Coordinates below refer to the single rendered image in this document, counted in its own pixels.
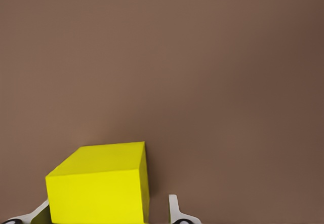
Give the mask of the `yellow drawer box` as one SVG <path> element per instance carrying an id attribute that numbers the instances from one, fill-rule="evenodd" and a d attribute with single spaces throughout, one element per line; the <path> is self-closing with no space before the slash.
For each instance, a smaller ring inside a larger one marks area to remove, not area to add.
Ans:
<path id="1" fill-rule="evenodd" d="M 46 176 L 54 224 L 147 224 L 145 143 L 83 146 Z"/>

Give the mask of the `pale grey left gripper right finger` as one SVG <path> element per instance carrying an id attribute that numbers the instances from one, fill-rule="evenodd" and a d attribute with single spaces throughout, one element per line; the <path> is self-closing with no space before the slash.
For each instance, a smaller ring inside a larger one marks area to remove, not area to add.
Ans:
<path id="1" fill-rule="evenodd" d="M 178 197 L 175 194 L 169 194 L 169 223 L 202 224 L 199 218 L 184 214 L 180 211 Z"/>

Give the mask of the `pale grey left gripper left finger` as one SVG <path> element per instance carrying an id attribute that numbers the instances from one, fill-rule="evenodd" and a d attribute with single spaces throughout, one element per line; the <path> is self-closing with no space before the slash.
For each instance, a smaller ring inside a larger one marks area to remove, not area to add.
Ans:
<path id="1" fill-rule="evenodd" d="M 31 213 L 12 217 L 2 224 L 50 224 L 49 201 L 45 200 Z"/>

